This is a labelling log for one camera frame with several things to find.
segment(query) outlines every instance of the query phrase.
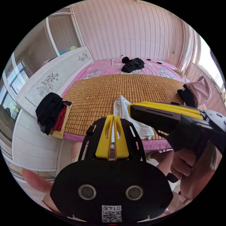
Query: sunlight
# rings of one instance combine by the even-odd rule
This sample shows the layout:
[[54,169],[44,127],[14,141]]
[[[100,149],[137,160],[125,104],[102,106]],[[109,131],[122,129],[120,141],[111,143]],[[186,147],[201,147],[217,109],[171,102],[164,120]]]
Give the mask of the sunlight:
[[223,85],[223,80],[220,75],[220,72],[217,69],[217,66],[215,65],[210,55],[210,48],[201,36],[200,38],[201,38],[201,56],[199,60],[199,65],[203,66],[209,72],[209,74],[221,88]]

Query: bamboo mat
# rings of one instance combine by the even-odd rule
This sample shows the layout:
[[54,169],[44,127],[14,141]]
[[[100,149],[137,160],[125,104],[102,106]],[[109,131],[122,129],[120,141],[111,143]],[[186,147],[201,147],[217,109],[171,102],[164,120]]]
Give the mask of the bamboo mat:
[[[177,95],[177,90],[183,85],[174,79],[142,74],[115,74],[79,80],[64,97],[64,101],[72,102],[65,132],[85,135],[94,121],[113,114],[113,104],[119,95],[130,103],[173,101],[183,104]],[[154,133],[152,139],[163,139]]]

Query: white headboard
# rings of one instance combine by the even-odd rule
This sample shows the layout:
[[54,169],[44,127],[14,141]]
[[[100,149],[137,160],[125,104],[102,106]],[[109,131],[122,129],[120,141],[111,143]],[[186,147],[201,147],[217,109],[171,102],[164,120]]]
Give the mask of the white headboard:
[[22,87],[16,102],[36,118],[35,110],[44,96],[50,92],[59,96],[79,74],[93,62],[86,46],[69,51],[41,67]]

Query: yellow cloth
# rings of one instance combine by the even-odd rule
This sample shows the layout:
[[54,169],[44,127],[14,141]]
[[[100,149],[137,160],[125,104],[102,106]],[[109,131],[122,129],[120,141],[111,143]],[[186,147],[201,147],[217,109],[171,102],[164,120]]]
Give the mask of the yellow cloth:
[[65,125],[66,125],[66,122],[67,122],[67,120],[68,120],[68,116],[69,116],[70,110],[71,110],[71,107],[70,107],[70,106],[67,106],[67,110],[66,110],[66,114],[65,114],[65,118],[64,118],[64,122],[63,122],[63,125],[62,125],[62,128],[61,128],[61,131],[53,131],[53,132],[52,132],[52,135],[53,135],[54,137],[63,139],[63,137],[64,137]]

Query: person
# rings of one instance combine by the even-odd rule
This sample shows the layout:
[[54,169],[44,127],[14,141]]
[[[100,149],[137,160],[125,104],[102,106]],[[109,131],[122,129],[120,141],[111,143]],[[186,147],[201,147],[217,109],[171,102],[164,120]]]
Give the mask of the person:
[[[76,142],[71,149],[71,162],[76,162],[82,146],[82,142]],[[158,161],[157,168],[164,175],[172,172],[180,182],[180,195],[184,199],[180,199],[174,211],[187,205],[193,200],[206,186],[213,176],[221,156],[217,158],[217,150],[213,146],[207,146],[203,155],[196,161],[196,155],[193,151],[182,149],[177,152],[167,151],[163,153],[154,152],[152,158]],[[54,213],[62,215],[53,203],[50,197],[50,191],[53,183],[41,178],[34,172],[23,169],[22,176],[25,181],[34,189],[44,192],[43,206]]]
[[222,155],[211,143],[198,160],[195,152],[191,150],[181,149],[173,152],[173,156],[170,152],[172,151],[153,152],[149,154],[149,159],[153,158],[160,162],[157,168],[165,175],[171,172],[180,180],[179,201],[174,209],[177,211],[194,200],[208,184]]
[[[79,152],[82,147],[82,142],[75,142],[71,148],[71,162],[76,162],[78,160]],[[50,197],[50,191],[53,186],[53,183],[50,183],[46,179],[40,177],[36,173],[28,170],[28,169],[22,169],[22,177],[25,179],[25,181],[35,190],[38,190],[40,192],[45,193],[45,196],[42,200],[42,206],[56,214],[59,214],[63,216],[63,214],[57,209],[56,205],[52,201]],[[71,218],[74,220],[82,221],[78,218]]]

